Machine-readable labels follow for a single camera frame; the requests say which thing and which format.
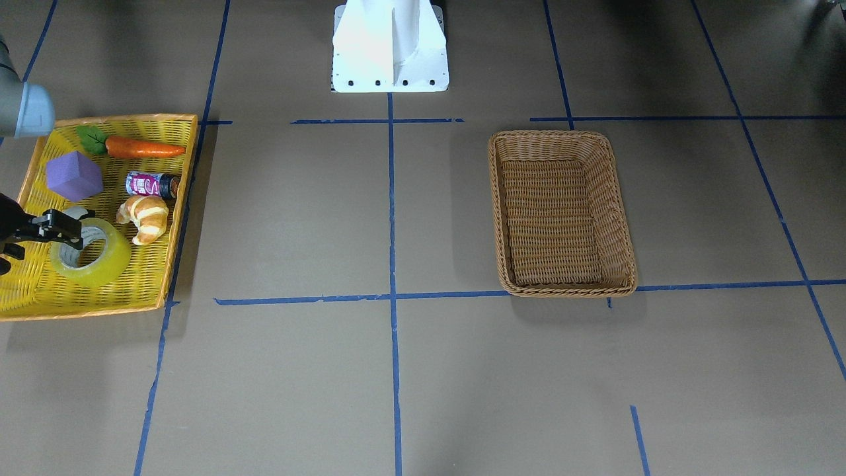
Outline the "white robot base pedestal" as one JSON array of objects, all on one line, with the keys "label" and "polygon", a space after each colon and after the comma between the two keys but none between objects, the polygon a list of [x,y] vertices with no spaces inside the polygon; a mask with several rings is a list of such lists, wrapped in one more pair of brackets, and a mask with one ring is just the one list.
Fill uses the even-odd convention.
[{"label": "white robot base pedestal", "polygon": [[440,93],[450,72],[444,1],[346,1],[334,10],[335,93]]}]

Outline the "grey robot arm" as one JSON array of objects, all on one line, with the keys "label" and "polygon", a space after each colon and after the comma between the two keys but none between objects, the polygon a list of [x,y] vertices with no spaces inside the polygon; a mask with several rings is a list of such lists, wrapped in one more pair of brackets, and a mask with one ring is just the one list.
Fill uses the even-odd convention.
[{"label": "grey robot arm", "polygon": [[[48,135],[55,124],[51,96],[41,85],[24,81],[13,66],[5,38],[1,39],[2,138],[36,138]],[[83,250],[82,223],[57,209],[28,214],[15,199],[1,196],[1,273],[11,262],[23,261],[23,242],[56,242]]]}]

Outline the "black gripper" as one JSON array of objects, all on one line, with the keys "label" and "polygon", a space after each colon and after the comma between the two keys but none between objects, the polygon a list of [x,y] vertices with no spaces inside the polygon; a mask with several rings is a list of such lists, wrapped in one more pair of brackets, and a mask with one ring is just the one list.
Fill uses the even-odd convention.
[{"label": "black gripper", "polygon": [[24,259],[25,249],[21,242],[58,242],[82,251],[82,228],[80,219],[57,209],[48,209],[34,217],[25,213],[18,202],[1,194],[1,275],[8,274],[11,269],[8,257]]}]

